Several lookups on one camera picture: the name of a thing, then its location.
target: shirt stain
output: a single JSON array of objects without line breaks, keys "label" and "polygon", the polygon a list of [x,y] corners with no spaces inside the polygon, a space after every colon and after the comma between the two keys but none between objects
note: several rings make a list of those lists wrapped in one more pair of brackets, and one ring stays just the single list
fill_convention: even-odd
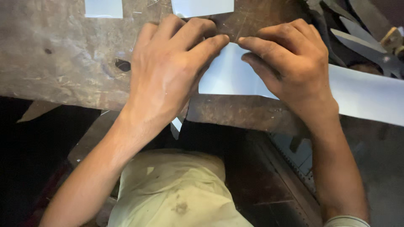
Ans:
[{"label": "shirt stain", "polygon": [[188,204],[186,202],[177,203],[175,208],[173,208],[171,210],[175,211],[177,214],[179,214],[181,216],[185,215],[189,211]]}]

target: finger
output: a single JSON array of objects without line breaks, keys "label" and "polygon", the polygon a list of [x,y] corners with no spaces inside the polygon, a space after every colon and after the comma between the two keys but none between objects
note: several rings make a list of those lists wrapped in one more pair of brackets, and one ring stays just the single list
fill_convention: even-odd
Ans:
[{"label": "finger", "polygon": [[189,50],[201,37],[215,35],[216,25],[213,21],[194,17],[175,34],[172,42],[183,50]]},{"label": "finger", "polygon": [[238,40],[241,48],[260,56],[266,63],[282,72],[288,68],[288,63],[296,59],[296,55],[279,44],[257,37],[241,37]]},{"label": "finger", "polygon": [[268,90],[279,98],[281,89],[280,73],[268,65],[262,58],[253,53],[244,54],[241,59],[252,67],[254,72],[259,75]]},{"label": "finger", "polygon": [[316,35],[313,33],[313,30],[311,29],[309,24],[307,24],[303,19],[294,20],[294,21],[290,22],[290,24],[294,28],[296,28],[300,33],[302,33],[312,43],[315,43],[315,44],[317,43]]},{"label": "finger", "polygon": [[312,24],[310,24],[309,26],[310,26],[311,30],[313,31],[313,33],[315,34],[315,36],[317,37],[317,39],[322,40],[320,32],[318,32],[318,30],[315,28],[315,26]]},{"label": "finger", "polygon": [[219,54],[220,50],[229,44],[229,42],[228,35],[217,35],[204,40],[188,51],[188,53],[199,71],[211,58]]},{"label": "finger", "polygon": [[309,26],[310,26],[311,30],[313,31],[313,33],[315,34],[315,36],[317,38],[317,43],[319,44],[319,47],[328,52],[328,48],[325,45],[325,43],[323,42],[323,39],[321,38],[320,32],[318,32],[318,30],[314,27],[314,25],[311,24]]},{"label": "finger", "polygon": [[257,36],[264,40],[276,42],[296,55],[303,55],[313,50],[313,44],[291,24],[265,27]]},{"label": "finger", "polygon": [[168,15],[166,18],[162,20],[160,25],[158,26],[157,32],[155,34],[155,38],[157,40],[169,40],[171,39],[178,30],[182,28],[186,24],[185,21],[180,19],[174,14]]},{"label": "finger", "polygon": [[156,31],[157,25],[154,25],[152,23],[146,23],[145,25],[143,25],[142,29],[140,30],[139,36],[137,37],[135,48],[147,45],[153,38]]},{"label": "finger", "polygon": [[210,65],[212,64],[213,60],[218,56],[219,54],[216,54],[213,56],[211,59],[208,60],[208,62],[202,67],[202,69],[198,72],[196,79],[194,81],[194,84],[191,88],[191,93],[197,93],[198,92],[198,87],[199,87],[199,81],[201,81],[202,76],[205,74],[205,72],[209,69]]}]

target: light yellow shirt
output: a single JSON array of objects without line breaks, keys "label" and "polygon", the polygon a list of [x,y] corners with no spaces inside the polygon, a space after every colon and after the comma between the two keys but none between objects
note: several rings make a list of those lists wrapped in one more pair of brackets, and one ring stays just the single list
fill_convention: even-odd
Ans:
[{"label": "light yellow shirt", "polygon": [[[224,181],[224,164],[214,156],[174,149],[139,153],[122,172],[108,226],[252,227],[236,210]],[[326,227],[368,227],[344,220]]]}]

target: scissor blade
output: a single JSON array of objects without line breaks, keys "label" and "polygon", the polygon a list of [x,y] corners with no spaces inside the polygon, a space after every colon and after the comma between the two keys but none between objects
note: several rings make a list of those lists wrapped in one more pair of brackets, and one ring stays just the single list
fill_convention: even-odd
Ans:
[{"label": "scissor blade", "polygon": [[325,4],[327,4],[327,6],[332,11],[344,16],[345,18],[348,18],[348,20],[351,20],[351,21],[359,24],[359,22],[349,12],[347,12],[345,9],[343,9],[341,6],[339,6],[334,0],[323,0],[323,2]]},{"label": "scissor blade", "polygon": [[394,55],[381,53],[372,44],[345,32],[335,29],[331,29],[331,32],[345,46],[378,64],[383,69],[385,76],[390,77],[391,74],[394,74],[397,78],[402,78],[400,71],[404,69],[404,64]]},{"label": "scissor blade", "polygon": [[393,27],[371,0],[349,0],[349,2],[377,41],[381,41]]},{"label": "scissor blade", "polygon": [[372,44],[375,50],[378,50],[381,53],[387,53],[387,51],[380,45],[380,43],[357,23],[352,22],[345,17],[339,17],[339,19],[342,21],[342,23],[345,25],[345,28],[347,28],[351,35]]}]

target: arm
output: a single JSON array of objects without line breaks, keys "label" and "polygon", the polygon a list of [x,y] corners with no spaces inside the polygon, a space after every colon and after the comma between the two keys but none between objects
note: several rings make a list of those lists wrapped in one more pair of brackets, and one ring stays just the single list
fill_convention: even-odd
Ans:
[{"label": "arm", "polygon": [[313,174],[323,219],[352,215],[368,221],[362,180],[339,122],[328,82],[328,50],[318,31],[299,19],[266,27],[239,45],[267,88],[308,126]]},{"label": "arm", "polygon": [[125,107],[58,190],[40,226],[79,226],[98,212],[126,163],[178,115],[209,62],[228,44],[228,36],[215,34],[210,20],[185,23],[174,15],[143,27]]}]

